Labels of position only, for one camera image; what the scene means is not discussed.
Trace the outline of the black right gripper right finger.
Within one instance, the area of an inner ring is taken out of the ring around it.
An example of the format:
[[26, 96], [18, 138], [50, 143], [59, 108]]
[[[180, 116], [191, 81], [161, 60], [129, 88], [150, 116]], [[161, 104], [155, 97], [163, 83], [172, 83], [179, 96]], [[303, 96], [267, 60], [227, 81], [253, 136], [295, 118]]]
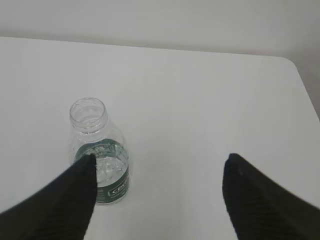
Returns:
[[318, 240], [320, 210], [237, 153], [225, 161], [222, 195], [239, 240]]

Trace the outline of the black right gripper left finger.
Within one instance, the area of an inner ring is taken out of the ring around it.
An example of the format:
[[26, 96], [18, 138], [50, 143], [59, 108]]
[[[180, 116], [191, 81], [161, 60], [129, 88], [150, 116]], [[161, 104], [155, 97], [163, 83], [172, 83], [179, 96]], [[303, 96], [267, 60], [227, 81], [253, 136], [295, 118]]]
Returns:
[[34, 195], [0, 214], [2, 240], [82, 240], [97, 197], [96, 157], [85, 155]]

